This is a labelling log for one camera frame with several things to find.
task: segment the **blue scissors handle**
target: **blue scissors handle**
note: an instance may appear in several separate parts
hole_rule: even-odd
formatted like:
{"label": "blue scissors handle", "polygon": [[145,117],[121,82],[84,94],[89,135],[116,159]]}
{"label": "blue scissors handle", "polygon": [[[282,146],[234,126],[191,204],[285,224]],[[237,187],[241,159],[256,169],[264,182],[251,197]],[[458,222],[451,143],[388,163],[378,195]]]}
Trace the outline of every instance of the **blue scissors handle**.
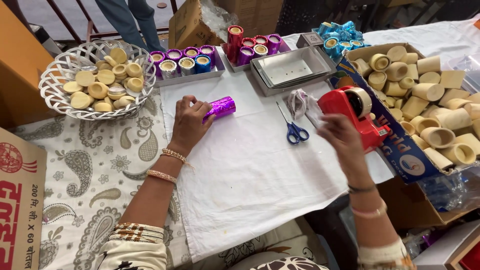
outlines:
{"label": "blue scissors handle", "polygon": [[295,123],[287,123],[288,131],[287,131],[287,141],[293,145],[298,144],[300,141],[304,142],[310,138],[310,134],[308,132],[297,126]]}

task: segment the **purple foil wrapped cylinder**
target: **purple foil wrapped cylinder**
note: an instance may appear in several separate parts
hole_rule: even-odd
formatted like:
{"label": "purple foil wrapped cylinder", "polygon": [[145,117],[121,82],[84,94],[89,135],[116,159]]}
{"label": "purple foil wrapped cylinder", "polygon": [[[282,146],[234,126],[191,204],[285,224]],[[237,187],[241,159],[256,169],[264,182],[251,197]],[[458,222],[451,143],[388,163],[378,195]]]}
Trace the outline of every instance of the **purple foil wrapped cylinder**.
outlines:
{"label": "purple foil wrapped cylinder", "polygon": [[165,54],[162,51],[157,50],[157,51],[152,51],[150,55],[153,58],[153,65],[155,65],[155,75],[157,75],[158,77],[161,77],[162,72],[158,65],[165,59]]}
{"label": "purple foil wrapped cylinder", "polygon": [[210,68],[215,67],[215,47],[210,45],[203,45],[199,50],[200,54],[210,57]]}
{"label": "purple foil wrapped cylinder", "polygon": [[239,57],[237,60],[237,66],[243,66],[250,63],[255,56],[255,51],[249,47],[241,47]]}
{"label": "purple foil wrapped cylinder", "polygon": [[197,57],[199,53],[198,49],[195,48],[195,47],[186,47],[184,50],[183,50],[183,54],[186,56],[186,57],[189,57],[189,58],[192,58],[192,59],[195,59],[195,57]]}
{"label": "purple foil wrapped cylinder", "polygon": [[172,60],[177,63],[177,71],[180,73],[179,61],[183,58],[183,51],[179,49],[169,49],[165,56],[166,59]]}
{"label": "purple foil wrapped cylinder", "polygon": [[278,52],[278,48],[280,48],[281,43],[282,43],[282,38],[279,35],[277,34],[270,35],[268,37],[267,55],[276,54]]}
{"label": "purple foil wrapped cylinder", "polygon": [[219,100],[215,100],[214,102],[210,102],[210,104],[212,104],[212,109],[207,112],[203,122],[207,121],[208,117],[212,114],[216,115],[215,119],[218,119],[220,117],[232,114],[237,110],[237,107],[235,107],[235,102],[231,97],[224,97]]}

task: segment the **jeans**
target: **jeans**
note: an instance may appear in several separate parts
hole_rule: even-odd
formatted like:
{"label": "jeans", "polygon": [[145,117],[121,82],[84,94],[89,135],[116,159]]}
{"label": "jeans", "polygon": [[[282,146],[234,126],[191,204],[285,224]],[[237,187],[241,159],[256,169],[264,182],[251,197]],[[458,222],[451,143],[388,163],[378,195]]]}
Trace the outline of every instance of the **jeans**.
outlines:
{"label": "jeans", "polygon": [[[151,51],[163,51],[156,32],[153,15],[155,10],[145,0],[95,0],[103,15],[127,43]],[[144,43],[138,32],[135,19],[138,22],[147,44]]]}

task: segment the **scissors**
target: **scissors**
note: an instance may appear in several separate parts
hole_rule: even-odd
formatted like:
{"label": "scissors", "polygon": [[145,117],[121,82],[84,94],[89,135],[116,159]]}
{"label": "scissors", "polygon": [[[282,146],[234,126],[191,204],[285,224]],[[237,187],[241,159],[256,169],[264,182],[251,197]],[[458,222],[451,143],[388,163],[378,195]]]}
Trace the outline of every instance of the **scissors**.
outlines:
{"label": "scissors", "polygon": [[280,111],[282,112],[283,118],[287,122],[287,127],[288,127],[287,141],[293,145],[297,145],[299,144],[300,141],[304,142],[308,140],[308,138],[310,138],[310,134],[308,134],[308,132],[305,129],[298,127],[296,124],[290,121],[290,119],[286,116],[286,114],[283,112],[282,108],[280,107],[280,104],[278,102],[276,104],[280,109]]}

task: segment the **white woven basket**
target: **white woven basket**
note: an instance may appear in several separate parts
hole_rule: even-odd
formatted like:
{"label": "white woven basket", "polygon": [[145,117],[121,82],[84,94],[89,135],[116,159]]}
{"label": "white woven basket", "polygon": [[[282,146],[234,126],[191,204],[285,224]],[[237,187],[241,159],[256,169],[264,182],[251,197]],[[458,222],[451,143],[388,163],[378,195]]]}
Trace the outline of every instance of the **white woven basket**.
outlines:
{"label": "white woven basket", "polygon": [[[121,48],[127,54],[127,60],[138,63],[144,70],[144,88],[142,94],[135,98],[127,107],[110,112],[91,112],[77,110],[70,106],[70,95],[63,91],[63,85],[74,81],[80,67],[93,66],[97,61],[104,60],[113,48]],[[84,120],[119,120],[128,118],[140,110],[146,98],[152,92],[155,83],[155,66],[153,59],[144,49],[116,40],[96,40],[83,43],[55,57],[48,65],[38,84],[40,95],[47,106],[68,116]]]}

